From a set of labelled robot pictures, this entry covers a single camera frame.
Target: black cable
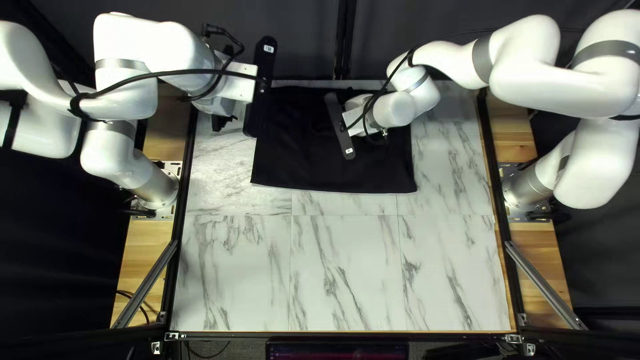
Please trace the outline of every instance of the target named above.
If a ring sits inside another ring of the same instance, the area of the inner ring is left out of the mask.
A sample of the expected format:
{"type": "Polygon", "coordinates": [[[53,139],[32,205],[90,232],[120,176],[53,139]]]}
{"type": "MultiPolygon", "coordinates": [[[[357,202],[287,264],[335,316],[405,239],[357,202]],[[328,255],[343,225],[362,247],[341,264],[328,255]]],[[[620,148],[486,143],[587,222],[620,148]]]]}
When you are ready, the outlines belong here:
{"type": "MultiPolygon", "coordinates": [[[[226,29],[221,28],[219,26],[213,26],[213,25],[207,24],[206,27],[205,27],[205,36],[209,37],[211,35],[225,35],[229,40],[231,40],[231,42],[233,42],[235,45],[237,45],[239,47],[239,50],[236,51],[231,56],[229,56],[229,59],[227,59],[225,61],[225,63],[222,65],[221,69],[222,70],[226,70],[227,67],[229,66],[229,64],[231,64],[231,62],[234,61],[235,58],[238,57],[238,55],[240,55],[240,54],[242,54],[244,52],[244,44],[241,43],[240,41],[238,41],[238,39],[234,38],[234,36],[231,35],[226,29]]],[[[203,97],[211,94],[211,92],[216,89],[218,84],[220,84],[221,80],[222,80],[222,76],[218,76],[218,78],[216,78],[214,83],[207,90],[205,90],[203,93],[201,93],[200,95],[195,95],[195,96],[191,96],[191,97],[185,97],[185,98],[182,99],[182,101],[197,101],[197,100],[202,99],[203,97]]]]}
{"type": "Polygon", "coordinates": [[[202,355],[198,354],[197,352],[195,352],[195,351],[193,351],[193,350],[191,349],[191,346],[189,345],[189,342],[188,342],[188,341],[185,341],[185,342],[184,342],[184,344],[187,346],[187,350],[188,350],[187,354],[193,354],[193,355],[196,355],[197,357],[200,357],[200,358],[202,358],[202,359],[213,359],[214,357],[216,357],[216,356],[218,356],[218,355],[222,354],[222,352],[223,352],[223,351],[225,351],[225,349],[227,348],[227,346],[229,346],[229,344],[230,344],[230,343],[231,343],[231,341],[227,341],[227,343],[225,344],[225,346],[223,346],[223,347],[222,347],[222,349],[221,349],[220,351],[218,351],[217,353],[215,353],[215,354],[213,354],[213,355],[211,355],[211,356],[202,356],[202,355]]]}
{"type": "Polygon", "coordinates": [[[137,198],[138,198],[137,196],[135,196],[135,195],[133,195],[133,194],[132,194],[132,195],[131,195],[131,196],[129,196],[128,198],[124,199],[124,200],[122,201],[122,203],[123,203],[123,204],[127,204],[128,202],[132,202],[133,200],[136,200],[137,198]]]}
{"type": "Polygon", "coordinates": [[[131,78],[124,79],[122,81],[118,81],[117,83],[108,86],[100,91],[87,93],[81,92],[80,94],[74,96],[69,102],[69,112],[71,114],[83,119],[85,121],[101,121],[97,119],[91,118],[89,114],[85,113],[80,108],[80,101],[83,99],[96,99],[104,94],[112,92],[117,88],[123,87],[124,85],[131,84],[136,81],[151,79],[151,78],[159,78],[161,76],[172,76],[172,75],[190,75],[190,74],[214,74],[214,75],[227,75],[227,76],[235,76],[237,78],[249,79],[258,81],[260,83],[266,83],[266,80],[258,78],[257,76],[243,74],[242,72],[236,71],[227,71],[227,70],[216,70],[216,69],[185,69],[185,70],[171,70],[171,71],[159,71],[159,72],[149,72],[148,74],[141,74],[137,76],[133,76],[131,78]]]}
{"type": "Polygon", "coordinates": [[[155,210],[150,210],[150,209],[148,209],[148,210],[142,210],[142,209],[120,209],[118,211],[123,213],[123,214],[131,215],[132,217],[148,217],[148,218],[156,217],[156,211],[155,210]]]}
{"type": "MultiPolygon", "coordinates": [[[[129,298],[129,300],[131,300],[131,295],[127,294],[126,292],[124,292],[122,290],[116,290],[116,294],[122,295],[124,297],[129,298]]],[[[151,324],[151,322],[149,321],[149,315],[147,315],[147,312],[142,308],[142,305],[140,306],[140,311],[142,311],[142,315],[144,315],[145,319],[147,319],[147,325],[151,324]]]]}
{"type": "Polygon", "coordinates": [[[376,101],[378,101],[378,99],[382,95],[384,95],[385,91],[387,91],[387,86],[391,82],[391,78],[394,77],[394,75],[396,74],[398,69],[400,69],[400,66],[402,66],[402,64],[409,58],[409,55],[412,54],[412,53],[413,53],[413,51],[408,51],[407,52],[407,54],[404,56],[404,58],[402,60],[400,60],[400,62],[396,66],[396,68],[391,72],[391,74],[389,75],[389,77],[387,78],[385,83],[382,85],[380,90],[378,90],[373,96],[371,96],[367,100],[367,102],[365,102],[364,108],[362,110],[362,114],[360,114],[360,116],[354,122],[352,122],[349,126],[347,126],[343,131],[349,131],[349,129],[351,129],[352,127],[356,126],[356,124],[358,122],[362,121],[362,127],[364,129],[364,135],[365,135],[365,138],[367,139],[368,142],[373,143],[374,145],[382,145],[382,144],[386,143],[385,141],[382,141],[382,142],[381,141],[376,141],[376,140],[373,140],[371,138],[371,136],[369,135],[369,132],[367,130],[367,123],[365,121],[365,116],[369,112],[369,110],[373,109],[373,106],[376,104],[376,101]]]}

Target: metal bracket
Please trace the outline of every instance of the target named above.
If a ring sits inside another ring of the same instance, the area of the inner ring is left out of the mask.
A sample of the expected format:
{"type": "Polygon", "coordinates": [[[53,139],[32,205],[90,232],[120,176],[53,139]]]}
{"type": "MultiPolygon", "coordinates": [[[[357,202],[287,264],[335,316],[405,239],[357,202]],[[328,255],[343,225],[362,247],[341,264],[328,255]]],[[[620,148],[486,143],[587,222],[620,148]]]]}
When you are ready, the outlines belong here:
{"type": "Polygon", "coordinates": [[[166,332],[164,334],[164,340],[165,341],[176,341],[176,340],[178,340],[178,333],[177,332],[166,332]]]}
{"type": "Polygon", "coordinates": [[[522,336],[518,334],[506,334],[504,339],[510,344],[522,344],[522,336]]]}
{"type": "MultiPolygon", "coordinates": [[[[182,161],[160,161],[160,167],[164,172],[167,173],[173,180],[175,185],[175,190],[178,188],[178,184],[180,181],[180,176],[182,175],[182,161]]],[[[175,200],[168,204],[167,206],[156,210],[156,217],[148,218],[144,216],[132,216],[131,220],[144,220],[144,221],[173,221],[175,217],[175,207],[177,202],[177,197],[175,200]]],[[[145,207],[145,203],[143,200],[135,198],[131,201],[131,209],[147,209],[145,207]]]]}
{"type": "Polygon", "coordinates": [[[525,313],[518,313],[516,318],[518,319],[519,326],[528,326],[529,324],[531,324],[531,322],[529,321],[529,317],[525,313]]]}
{"type": "Polygon", "coordinates": [[[504,339],[510,344],[522,344],[522,354],[524,356],[533,356],[536,353],[536,344],[524,342],[522,335],[506,334],[504,339]]]}
{"type": "Polygon", "coordinates": [[[524,352],[524,356],[533,356],[536,354],[536,345],[535,344],[523,344],[522,350],[524,352]]]}
{"type": "Polygon", "coordinates": [[[151,266],[151,270],[149,270],[147,276],[145,276],[145,278],[142,280],[142,283],[140,283],[140,286],[138,286],[136,292],[133,294],[131,299],[129,299],[124,309],[122,309],[122,312],[112,326],[113,329],[121,329],[123,327],[129,326],[129,323],[131,323],[133,316],[138,311],[138,308],[142,305],[142,302],[145,300],[145,297],[147,297],[147,294],[149,294],[151,287],[153,287],[153,285],[156,283],[156,280],[160,276],[160,273],[162,272],[164,267],[167,265],[169,260],[171,260],[177,247],[178,241],[173,240],[164,248],[162,254],[160,254],[160,256],[158,257],[158,260],[156,260],[154,265],[151,266]]]}
{"type": "Polygon", "coordinates": [[[531,279],[540,292],[542,292],[545,300],[551,305],[556,314],[558,314],[571,329],[588,330],[580,318],[571,310],[569,305],[567,305],[560,295],[549,285],[544,276],[522,255],[513,241],[505,241],[504,248],[516,265],[518,265],[518,268],[520,268],[531,279]]]}
{"type": "Polygon", "coordinates": [[[157,323],[164,323],[164,319],[166,319],[166,311],[160,311],[158,316],[156,317],[157,323]]]}
{"type": "MultiPolygon", "coordinates": [[[[500,178],[504,178],[507,176],[515,176],[515,174],[519,171],[518,165],[520,163],[498,163],[498,172],[500,174],[500,178]]],[[[509,205],[506,201],[504,202],[505,210],[507,211],[507,218],[509,222],[550,222],[549,218],[538,218],[538,219],[527,219],[527,214],[535,214],[535,213],[548,213],[551,210],[551,206],[549,205],[548,200],[543,200],[535,205],[534,211],[522,211],[518,208],[515,208],[509,205]]]]}
{"type": "Polygon", "coordinates": [[[151,343],[151,354],[153,354],[153,355],[162,354],[162,350],[160,348],[160,341],[156,341],[155,343],[151,343]]]}

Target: table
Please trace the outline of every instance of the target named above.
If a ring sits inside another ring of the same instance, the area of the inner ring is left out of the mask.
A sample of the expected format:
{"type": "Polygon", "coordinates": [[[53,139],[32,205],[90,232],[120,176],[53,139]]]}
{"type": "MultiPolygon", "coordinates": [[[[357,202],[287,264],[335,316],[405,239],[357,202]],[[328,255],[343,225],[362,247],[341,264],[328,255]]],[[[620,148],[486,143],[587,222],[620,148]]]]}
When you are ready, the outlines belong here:
{"type": "MultiPolygon", "coordinates": [[[[188,118],[189,106],[177,102],[174,98],[175,95],[177,95],[177,91],[168,87],[161,91],[159,110],[149,121],[144,147],[144,152],[149,158],[155,160],[179,160],[182,158],[184,139],[186,138],[185,119],[188,118]]],[[[488,105],[498,161],[521,162],[534,158],[536,152],[526,110],[504,104],[490,96],[488,105]]],[[[131,222],[118,284],[120,290],[135,291],[169,242],[171,230],[172,222],[135,220],[131,222]]],[[[563,299],[570,303],[553,225],[550,223],[512,224],[511,235],[531,263],[545,276],[563,299]]],[[[499,249],[499,255],[501,259],[504,259],[501,248],[499,249]]],[[[503,275],[506,275],[504,261],[502,264],[503,275]]],[[[565,326],[553,313],[531,281],[526,279],[523,274],[520,274],[520,284],[525,311],[534,325],[565,326]]],[[[161,293],[162,278],[158,280],[143,305],[152,321],[160,306],[161,293]]],[[[116,297],[113,320],[118,316],[126,300],[121,296],[116,297]]],[[[138,311],[131,326],[144,323],[144,317],[138,311]]]]}

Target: metal mounting plate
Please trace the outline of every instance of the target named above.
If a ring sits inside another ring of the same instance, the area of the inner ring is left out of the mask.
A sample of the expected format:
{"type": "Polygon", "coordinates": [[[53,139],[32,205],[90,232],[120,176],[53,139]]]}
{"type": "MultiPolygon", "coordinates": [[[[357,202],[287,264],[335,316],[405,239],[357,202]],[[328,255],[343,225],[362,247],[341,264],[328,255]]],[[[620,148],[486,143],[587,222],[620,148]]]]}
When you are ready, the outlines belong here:
{"type": "MultiPolygon", "coordinates": [[[[170,177],[175,177],[176,181],[180,180],[182,175],[182,161],[162,161],[164,164],[164,169],[170,177]]],[[[156,217],[147,218],[141,216],[132,216],[131,220],[143,220],[143,221],[173,221],[175,217],[175,207],[176,207],[177,197],[173,202],[161,209],[156,210],[156,217]]],[[[134,199],[131,201],[131,209],[146,209],[143,205],[142,200],[134,199]]]]}
{"type": "MultiPolygon", "coordinates": [[[[505,178],[507,176],[515,176],[515,174],[519,171],[518,170],[519,164],[520,163],[498,163],[498,171],[500,173],[500,178],[505,178]]],[[[551,219],[549,218],[527,220],[526,215],[527,215],[527,212],[529,211],[522,211],[516,207],[513,207],[507,204],[506,201],[504,202],[504,207],[506,208],[507,218],[509,219],[509,222],[550,222],[551,221],[551,219]]],[[[531,213],[546,213],[550,210],[551,210],[551,207],[549,206],[549,201],[543,200],[536,204],[536,209],[534,211],[531,211],[531,213]]]]}

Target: wooden surface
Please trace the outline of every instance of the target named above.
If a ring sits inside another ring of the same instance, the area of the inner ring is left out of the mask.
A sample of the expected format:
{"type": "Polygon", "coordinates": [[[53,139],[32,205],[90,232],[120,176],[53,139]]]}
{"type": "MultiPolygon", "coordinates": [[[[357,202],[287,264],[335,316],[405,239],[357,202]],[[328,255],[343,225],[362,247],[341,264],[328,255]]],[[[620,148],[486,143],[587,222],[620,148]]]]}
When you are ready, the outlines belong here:
{"type": "MultiPolygon", "coordinates": [[[[487,98],[487,105],[497,161],[499,163],[521,163],[534,159],[537,156],[536,146],[526,109],[506,104],[491,95],[487,98]]],[[[553,223],[511,223],[509,228],[511,229],[511,239],[516,243],[521,253],[538,269],[560,297],[571,306],[553,223]]],[[[496,237],[500,242],[499,236],[496,225],[496,237]]],[[[498,248],[502,271],[506,279],[504,254],[500,243],[498,248]]],[[[567,324],[556,315],[540,290],[519,269],[518,277],[524,310],[529,316],[531,324],[542,327],[567,328],[567,324]]],[[[511,314],[511,301],[510,299],[508,301],[509,313],[511,314]]]]}
{"type": "MultiPolygon", "coordinates": [[[[181,160],[189,116],[189,104],[177,102],[177,92],[161,90],[159,108],[149,120],[144,153],[153,160],[181,160]]],[[[495,98],[488,98],[489,112],[493,128],[498,162],[525,162],[536,157],[536,147],[529,126],[527,112],[523,108],[505,104],[495,98]]],[[[146,276],[151,266],[171,239],[173,222],[146,222],[133,220],[129,224],[118,289],[133,293],[146,276]]],[[[571,305],[564,279],[564,270],[558,250],[556,235],[551,223],[511,224],[511,238],[527,259],[540,271],[560,296],[571,305]]],[[[502,271],[504,254],[498,246],[502,271]]],[[[156,319],[162,300],[164,275],[156,282],[147,296],[143,307],[151,321],[156,319]]],[[[533,325],[545,327],[566,327],[554,313],[540,291],[520,273],[525,312],[533,325]]],[[[112,322],[120,314],[128,299],[121,295],[115,298],[112,322]]],[[[508,299],[511,327],[515,329],[511,301],[508,299]]],[[[143,325],[145,319],[138,311],[131,326],[143,325]]]]}
{"type": "MultiPolygon", "coordinates": [[[[149,119],[143,152],[151,160],[182,161],[184,142],[187,137],[191,104],[179,102],[178,90],[161,85],[156,114],[149,119]]],[[[134,293],[171,240],[172,221],[131,220],[120,268],[118,289],[134,293]]],[[[164,271],[151,289],[142,305],[153,323],[160,309],[164,288],[164,271]]],[[[111,323],[118,318],[129,299],[115,295],[111,323]]],[[[147,322],[140,310],[129,326],[145,325],[147,322]]]]}

